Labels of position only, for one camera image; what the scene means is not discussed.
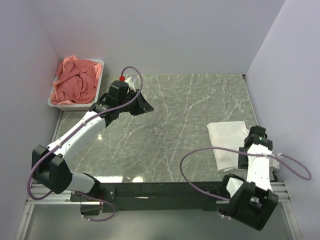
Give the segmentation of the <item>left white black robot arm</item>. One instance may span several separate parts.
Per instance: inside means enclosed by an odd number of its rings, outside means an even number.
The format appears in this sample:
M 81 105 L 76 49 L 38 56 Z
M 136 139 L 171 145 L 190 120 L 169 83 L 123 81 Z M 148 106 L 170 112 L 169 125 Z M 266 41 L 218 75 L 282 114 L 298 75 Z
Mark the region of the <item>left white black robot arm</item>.
M 93 103 L 82 119 L 67 133 L 48 146 L 38 145 L 32 151 L 31 178 L 51 192 L 82 192 L 88 201 L 100 195 L 100 182 L 87 173 L 71 171 L 71 160 L 85 143 L 108 127 L 122 113 L 138 116 L 152 112 L 140 89 L 126 81 L 114 81 L 107 93 Z

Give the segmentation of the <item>white t shirt red print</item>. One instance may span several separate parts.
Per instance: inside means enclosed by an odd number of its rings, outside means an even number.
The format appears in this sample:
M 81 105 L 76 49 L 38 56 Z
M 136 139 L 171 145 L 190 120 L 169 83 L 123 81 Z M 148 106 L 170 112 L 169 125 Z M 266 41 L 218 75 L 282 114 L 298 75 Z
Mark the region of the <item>white t shirt red print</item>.
M 249 133 L 244 121 L 211 122 L 206 127 L 213 147 L 236 151 L 239 150 L 239 147 L 243 147 L 244 139 Z M 237 153 L 214 149 L 213 154 L 219 172 L 228 172 L 238 168 Z

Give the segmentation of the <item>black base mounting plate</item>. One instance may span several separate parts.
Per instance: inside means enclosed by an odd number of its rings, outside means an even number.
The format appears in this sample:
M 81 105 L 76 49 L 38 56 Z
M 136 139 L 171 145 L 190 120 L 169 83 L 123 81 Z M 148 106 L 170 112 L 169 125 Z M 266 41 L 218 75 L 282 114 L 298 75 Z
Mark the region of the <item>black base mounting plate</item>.
M 115 206 L 116 211 L 203 210 L 216 211 L 217 202 L 227 203 L 229 194 L 221 181 L 101 183 L 96 196 Z

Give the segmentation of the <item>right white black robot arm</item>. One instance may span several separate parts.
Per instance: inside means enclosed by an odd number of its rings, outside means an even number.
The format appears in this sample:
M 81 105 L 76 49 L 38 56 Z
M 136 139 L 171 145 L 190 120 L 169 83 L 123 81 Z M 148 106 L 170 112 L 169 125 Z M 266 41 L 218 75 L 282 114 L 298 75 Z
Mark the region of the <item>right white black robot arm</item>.
M 273 142 L 265 128 L 252 126 L 238 151 L 238 166 L 247 168 L 247 175 L 242 178 L 229 173 L 223 177 L 219 193 L 230 201 L 219 207 L 218 212 L 260 231 L 279 202 L 270 181 L 269 155 L 273 153 Z

